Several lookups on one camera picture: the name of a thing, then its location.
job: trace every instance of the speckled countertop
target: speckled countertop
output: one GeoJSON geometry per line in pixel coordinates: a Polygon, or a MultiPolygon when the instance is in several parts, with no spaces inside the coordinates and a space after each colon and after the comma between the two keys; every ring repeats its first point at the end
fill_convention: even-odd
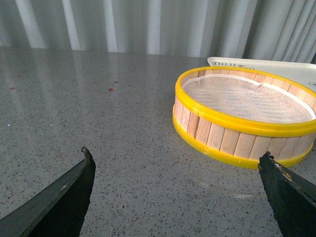
{"type": "MultiPolygon", "coordinates": [[[[174,86],[205,58],[0,47],[0,218],[83,155],[81,236],[280,237],[259,172],[212,160],[172,124],[174,86]]],[[[316,183],[315,152],[292,170],[316,183]]]]}

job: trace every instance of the mesh screen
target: mesh screen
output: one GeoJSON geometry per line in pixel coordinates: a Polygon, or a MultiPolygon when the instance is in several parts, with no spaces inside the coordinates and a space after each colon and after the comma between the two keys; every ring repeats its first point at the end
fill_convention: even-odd
{"type": "Polygon", "coordinates": [[[219,112],[269,123],[297,123],[316,118],[303,101],[279,87],[230,75],[190,79],[184,91],[194,100],[219,112]]]}

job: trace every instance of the curtain fold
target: curtain fold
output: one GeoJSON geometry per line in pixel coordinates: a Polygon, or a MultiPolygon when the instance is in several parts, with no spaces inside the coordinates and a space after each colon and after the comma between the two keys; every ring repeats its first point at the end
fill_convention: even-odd
{"type": "Polygon", "coordinates": [[[315,63],[315,0],[3,0],[0,46],[315,63]]]}

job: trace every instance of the white tray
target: white tray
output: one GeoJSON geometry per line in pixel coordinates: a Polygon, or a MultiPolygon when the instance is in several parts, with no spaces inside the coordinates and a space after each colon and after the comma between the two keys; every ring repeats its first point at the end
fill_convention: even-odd
{"type": "Polygon", "coordinates": [[[210,66],[249,68],[275,74],[280,77],[295,81],[316,92],[315,64],[220,57],[210,57],[207,59],[207,62],[210,66]]]}

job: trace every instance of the wooden slat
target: wooden slat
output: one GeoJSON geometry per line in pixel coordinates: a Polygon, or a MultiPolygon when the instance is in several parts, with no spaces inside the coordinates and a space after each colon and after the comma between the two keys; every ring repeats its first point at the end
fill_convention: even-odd
{"type": "Polygon", "coordinates": [[[249,158],[259,160],[267,152],[270,142],[271,137],[256,136],[249,158]]]}
{"type": "Polygon", "coordinates": [[[196,139],[206,145],[211,123],[203,118],[199,118],[196,139]]]}
{"type": "Polygon", "coordinates": [[[209,136],[207,139],[207,145],[219,151],[222,144],[224,132],[224,127],[212,123],[209,136]]]}
{"type": "Polygon", "coordinates": [[[275,85],[275,86],[287,91],[290,88],[291,84],[288,83],[288,82],[285,82],[285,81],[282,81],[282,80],[274,78],[273,82],[272,82],[272,85],[275,85]]]}
{"type": "Polygon", "coordinates": [[[282,151],[282,148],[285,144],[286,137],[273,137],[268,147],[268,151],[274,156],[275,160],[278,160],[278,157],[282,151]]]}
{"type": "Polygon", "coordinates": [[[175,102],[174,102],[174,115],[179,124],[181,124],[182,111],[183,111],[183,105],[180,103],[180,101],[176,97],[175,102]]]}
{"type": "Polygon", "coordinates": [[[205,72],[206,72],[206,70],[199,71],[197,76],[198,76],[198,77],[202,77],[202,76],[205,75],[205,72]]]}
{"type": "Polygon", "coordinates": [[[316,112],[316,98],[313,97],[311,94],[306,94],[303,100],[306,104],[309,105],[309,107],[316,112]]]}
{"type": "Polygon", "coordinates": [[[198,116],[191,112],[187,133],[192,137],[195,137],[196,135],[197,124],[198,124],[198,116]]]}
{"type": "Polygon", "coordinates": [[[198,72],[191,73],[191,78],[197,78],[198,77],[198,72]]]}
{"type": "Polygon", "coordinates": [[[230,129],[225,129],[220,151],[233,155],[239,135],[240,135],[240,132],[233,131],[230,129]]]}
{"type": "Polygon", "coordinates": [[[315,135],[316,135],[315,133],[312,133],[306,136],[301,136],[300,139],[296,143],[296,147],[291,157],[294,158],[305,153],[308,150],[308,148],[313,144],[315,135]]]}
{"type": "Polygon", "coordinates": [[[272,82],[273,82],[273,79],[274,78],[272,78],[272,77],[266,76],[265,80],[263,82],[266,83],[266,84],[270,84],[271,85],[272,82]]]}
{"type": "Polygon", "coordinates": [[[234,156],[248,158],[255,141],[256,135],[240,133],[234,156]]]}
{"type": "Polygon", "coordinates": [[[262,82],[265,82],[265,78],[266,78],[265,75],[257,74],[255,77],[255,81],[258,83],[262,83],[262,82]]]}
{"type": "Polygon", "coordinates": [[[188,110],[186,107],[183,107],[181,126],[186,132],[188,131],[190,113],[190,110],[188,110]]]}
{"type": "Polygon", "coordinates": [[[288,137],[278,159],[290,159],[300,137],[288,137]]]}
{"type": "Polygon", "coordinates": [[[256,77],[256,74],[255,73],[250,73],[250,72],[247,72],[245,78],[248,78],[250,80],[255,80],[255,77],[256,77]]]}
{"type": "Polygon", "coordinates": [[[304,101],[305,96],[308,94],[306,91],[302,90],[301,88],[298,88],[295,85],[291,85],[290,88],[288,89],[288,92],[291,93],[292,95],[295,95],[297,98],[303,101],[304,101]]]}
{"type": "Polygon", "coordinates": [[[213,70],[213,74],[224,74],[224,75],[228,75],[229,73],[229,70],[226,70],[226,69],[216,69],[216,70],[213,70]]]}
{"type": "Polygon", "coordinates": [[[183,77],[180,81],[181,86],[183,86],[183,84],[186,83],[191,78],[192,78],[192,74],[189,74],[189,75],[186,75],[185,77],[183,77]]]}
{"type": "Polygon", "coordinates": [[[212,75],[214,70],[206,70],[205,75],[212,75]]]}
{"type": "Polygon", "coordinates": [[[243,78],[244,78],[244,77],[246,77],[247,72],[230,70],[230,71],[229,71],[229,75],[238,76],[238,77],[243,77],[243,78]]]}

